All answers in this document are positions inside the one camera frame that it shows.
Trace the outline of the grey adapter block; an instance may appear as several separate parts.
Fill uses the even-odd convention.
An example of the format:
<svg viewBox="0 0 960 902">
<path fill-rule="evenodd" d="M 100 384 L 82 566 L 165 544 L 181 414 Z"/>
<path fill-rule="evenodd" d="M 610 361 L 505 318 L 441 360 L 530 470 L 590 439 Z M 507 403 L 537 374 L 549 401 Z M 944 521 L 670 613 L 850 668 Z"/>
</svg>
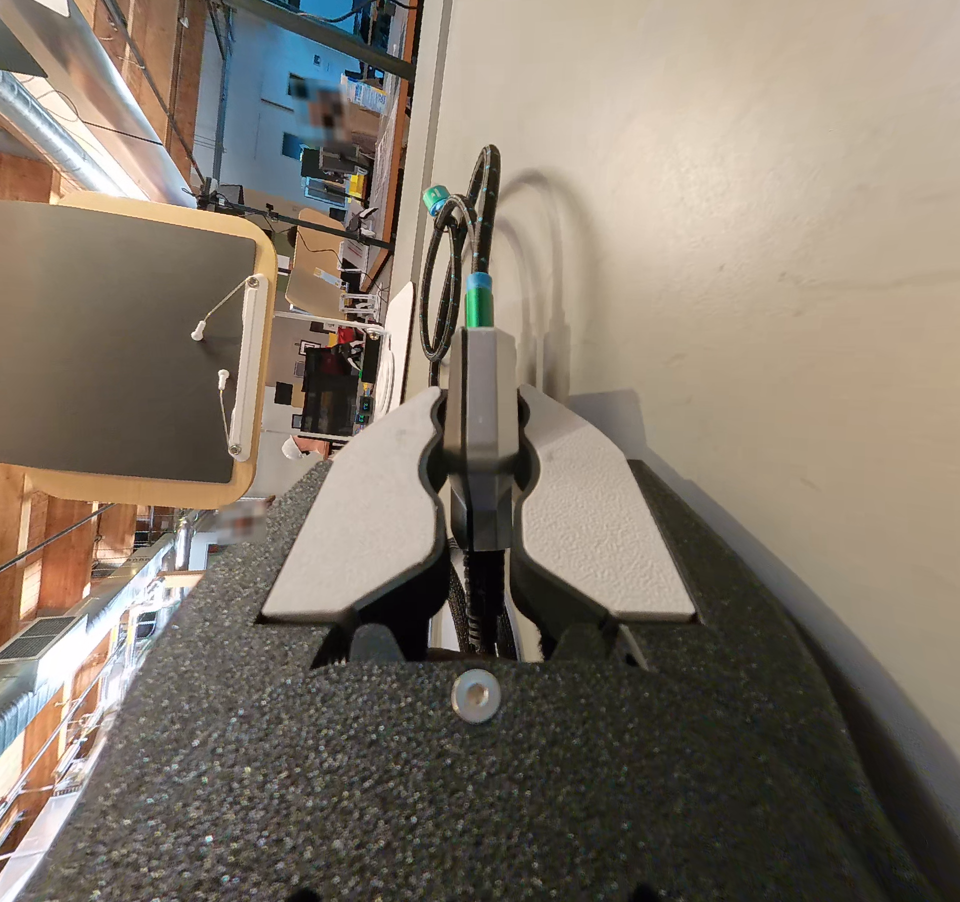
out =
<svg viewBox="0 0 960 902">
<path fill-rule="evenodd" d="M 454 332 L 442 448 L 450 525 L 463 551 L 511 547 L 520 453 L 516 347 L 510 333 L 497 328 Z"/>
</svg>

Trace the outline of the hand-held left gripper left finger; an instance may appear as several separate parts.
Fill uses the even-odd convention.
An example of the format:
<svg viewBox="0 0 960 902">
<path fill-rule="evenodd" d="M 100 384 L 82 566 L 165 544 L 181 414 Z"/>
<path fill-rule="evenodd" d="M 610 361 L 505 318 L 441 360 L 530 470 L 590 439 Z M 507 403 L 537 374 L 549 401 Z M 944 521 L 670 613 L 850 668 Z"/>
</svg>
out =
<svg viewBox="0 0 960 902">
<path fill-rule="evenodd" d="M 340 623 L 400 593 L 401 608 L 431 618 L 449 567 L 435 483 L 446 393 L 427 387 L 354 436 L 339 452 L 262 606 L 284 623 Z"/>
</svg>

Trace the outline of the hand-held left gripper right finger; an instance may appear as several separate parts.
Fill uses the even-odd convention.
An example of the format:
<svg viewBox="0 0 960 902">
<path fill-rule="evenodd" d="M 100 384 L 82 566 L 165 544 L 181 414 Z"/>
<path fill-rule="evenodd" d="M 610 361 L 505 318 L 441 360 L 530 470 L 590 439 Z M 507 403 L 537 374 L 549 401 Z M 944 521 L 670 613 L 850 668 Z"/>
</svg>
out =
<svg viewBox="0 0 960 902">
<path fill-rule="evenodd" d="M 513 511 L 510 588 L 536 625 L 687 623 L 695 605 L 617 445 L 523 384 L 530 476 Z"/>
</svg>

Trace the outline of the wall air vent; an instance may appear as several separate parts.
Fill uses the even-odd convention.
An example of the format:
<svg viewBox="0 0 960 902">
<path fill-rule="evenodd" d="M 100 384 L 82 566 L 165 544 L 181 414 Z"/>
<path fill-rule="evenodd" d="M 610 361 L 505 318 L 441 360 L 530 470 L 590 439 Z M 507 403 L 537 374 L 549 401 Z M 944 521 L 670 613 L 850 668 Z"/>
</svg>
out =
<svg viewBox="0 0 960 902">
<path fill-rule="evenodd" d="M 32 620 L 1 646 L 1 664 L 13 665 L 40 659 L 54 644 L 86 620 L 79 616 L 46 616 Z"/>
</svg>

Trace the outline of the black steel beam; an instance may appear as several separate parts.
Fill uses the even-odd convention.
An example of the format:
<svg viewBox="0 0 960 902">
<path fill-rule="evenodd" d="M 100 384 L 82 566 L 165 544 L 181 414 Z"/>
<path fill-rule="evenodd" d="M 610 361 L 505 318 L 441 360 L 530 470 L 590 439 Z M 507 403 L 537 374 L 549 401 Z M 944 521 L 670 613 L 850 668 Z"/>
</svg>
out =
<svg viewBox="0 0 960 902">
<path fill-rule="evenodd" d="M 293 32 L 311 41 L 353 57 L 366 65 L 412 82 L 416 68 L 402 57 L 366 44 L 360 38 L 344 31 L 333 22 L 292 9 L 275 0 L 205 0 L 211 5 L 240 10 L 266 21 L 285 32 Z"/>
</svg>

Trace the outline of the hanging beige panel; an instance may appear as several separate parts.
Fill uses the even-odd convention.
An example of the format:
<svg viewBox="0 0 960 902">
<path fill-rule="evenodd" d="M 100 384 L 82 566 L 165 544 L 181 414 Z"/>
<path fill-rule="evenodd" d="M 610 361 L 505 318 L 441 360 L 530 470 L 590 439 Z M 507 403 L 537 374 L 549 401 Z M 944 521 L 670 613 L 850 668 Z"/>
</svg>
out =
<svg viewBox="0 0 960 902">
<path fill-rule="evenodd" d="M 285 297 L 296 309 L 315 317 L 342 319 L 344 288 L 340 249 L 344 225 L 322 211 L 305 208 L 297 218 L 292 268 Z"/>
</svg>

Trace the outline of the black equipment rack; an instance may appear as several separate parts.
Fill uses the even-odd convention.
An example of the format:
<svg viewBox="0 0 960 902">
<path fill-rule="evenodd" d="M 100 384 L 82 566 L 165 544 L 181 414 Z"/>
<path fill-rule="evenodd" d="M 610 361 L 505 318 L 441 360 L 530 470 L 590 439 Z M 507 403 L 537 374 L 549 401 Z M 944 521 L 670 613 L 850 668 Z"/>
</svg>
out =
<svg viewBox="0 0 960 902">
<path fill-rule="evenodd" d="M 354 435 L 361 380 L 357 343 L 308 348 L 304 356 L 304 395 L 300 432 L 306 436 L 349 439 Z"/>
</svg>

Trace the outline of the wooden workbench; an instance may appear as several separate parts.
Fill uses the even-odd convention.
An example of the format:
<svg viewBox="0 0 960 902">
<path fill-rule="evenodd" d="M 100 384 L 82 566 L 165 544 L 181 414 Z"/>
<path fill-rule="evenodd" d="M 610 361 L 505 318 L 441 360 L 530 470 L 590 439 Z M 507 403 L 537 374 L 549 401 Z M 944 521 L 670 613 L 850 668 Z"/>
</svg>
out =
<svg viewBox="0 0 960 902">
<path fill-rule="evenodd" d="M 390 23 L 389 50 L 412 66 L 417 64 L 420 29 L 423 17 L 422 0 L 399 0 Z M 367 272 L 362 281 L 365 293 L 387 289 L 393 264 L 402 202 L 409 108 L 413 100 L 414 81 L 388 75 L 385 81 L 387 105 L 380 117 L 374 158 L 374 178 L 370 191 L 370 207 L 376 208 L 378 239 L 386 247 L 374 247 L 368 256 Z"/>
</svg>

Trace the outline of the silver ventilation duct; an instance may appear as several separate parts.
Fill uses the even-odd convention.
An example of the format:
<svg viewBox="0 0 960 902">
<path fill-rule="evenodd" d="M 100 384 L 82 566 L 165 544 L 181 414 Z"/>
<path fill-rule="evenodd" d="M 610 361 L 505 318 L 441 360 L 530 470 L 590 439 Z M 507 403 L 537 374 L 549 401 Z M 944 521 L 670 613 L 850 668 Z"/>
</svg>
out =
<svg viewBox="0 0 960 902">
<path fill-rule="evenodd" d="M 194 209 L 196 199 L 73 0 L 1 0 L 2 117 L 76 189 Z"/>
</svg>

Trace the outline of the black braided cable green plug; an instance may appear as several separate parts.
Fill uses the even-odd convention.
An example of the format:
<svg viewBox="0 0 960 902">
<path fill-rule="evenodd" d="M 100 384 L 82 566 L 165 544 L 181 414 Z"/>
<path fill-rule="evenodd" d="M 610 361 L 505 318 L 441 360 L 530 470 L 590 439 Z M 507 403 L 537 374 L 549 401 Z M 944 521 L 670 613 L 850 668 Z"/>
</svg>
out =
<svg viewBox="0 0 960 902">
<path fill-rule="evenodd" d="M 465 327 L 495 325 L 495 297 L 490 259 L 501 180 L 498 147 L 485 145 L 474 165 L 465 193 L 437 185 L 426 189 L 423 203 L 433 222 L 419 290 L 419 340 L 429 364 L 428 385 L 437 387 L 443 359 L 450 353 L 454 331 L 464 306 Z M 429 323 L 429 292 L 438 254 L 447 241 L 449 258 L 433 323 Z"/>
</svg>

